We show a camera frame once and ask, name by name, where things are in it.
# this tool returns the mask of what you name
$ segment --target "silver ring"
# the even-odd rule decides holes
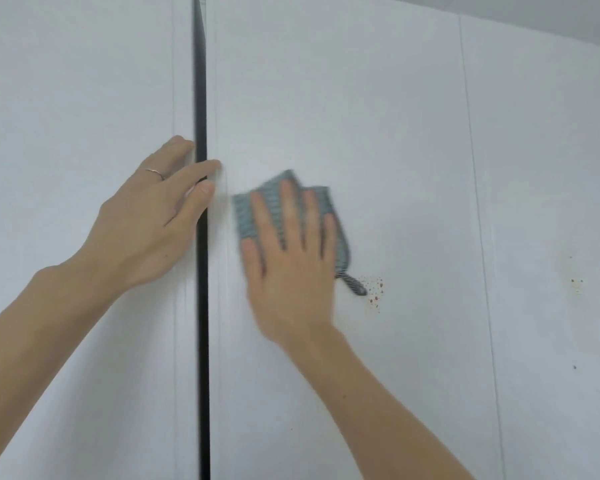
[[[160,178],[162,179],[162,181],[164,181],[164,175],[163,175],[163,174],[161,174],[161,173],[160,173],[158,170],[154,170],[154,169],[152,169],[152,168],[145,168],[145,170],[147,170],[147,171],[152,171],[152,172],[154,172],[154,173],[157,173],[158,175],[160,175]]]

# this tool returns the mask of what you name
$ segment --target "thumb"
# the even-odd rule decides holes
[[[216,191],[216,185],[211,180],[202,180],[185,199],[178,215],[171,221],[177,225],[191,226],[198,222],[202,212],[209,206]]]

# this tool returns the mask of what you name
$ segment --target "cabinet door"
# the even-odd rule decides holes
[[[145,156],[192,136],[191,33],[191,0],[0,0],[0,311],[80,247]],[[194,286],[180,268],[122,297],[0,480],[195,477]]]
[[[214,479],[359,477],[245,297],[229,197],[287,168],[331,187],[349,271],[372,291],[338,283],[337,325],[477,478],[502,477],[458,22],[392,0],[207,0],[208,156],[224,161],[209,222]]]
[[[600,48],[462,27],[507,478],[600,479]]]

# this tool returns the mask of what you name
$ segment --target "person's left hand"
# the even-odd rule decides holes
[[[192,141],[174,136],[145,159],[104,202],[86,242],[68,263],[95,274],[113,295],[172,268],[191,244],[214,195],[213,182],[199,181],[221,167],[211,160],[174,172],[193,147]]]

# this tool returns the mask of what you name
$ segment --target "person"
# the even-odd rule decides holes
[[[205,161],[174,171],[193,147],[175,136],[145,159],[104,202],[80,250],[36,273],[0,314],[0,455],[113,302],[166,273],[190,246],[214,194],[214,183],[201,179],[221,167]],[[471,479],[333,325],[334,217],[320,222],[315,195],[305,192],[301,235],[289,182],[280,185],[280,193],[286,247],[258,193],[252,193],[251,204],[264,255],[253,240],[241,243],[259,329],[282,347],[323,400],[365,479]]]

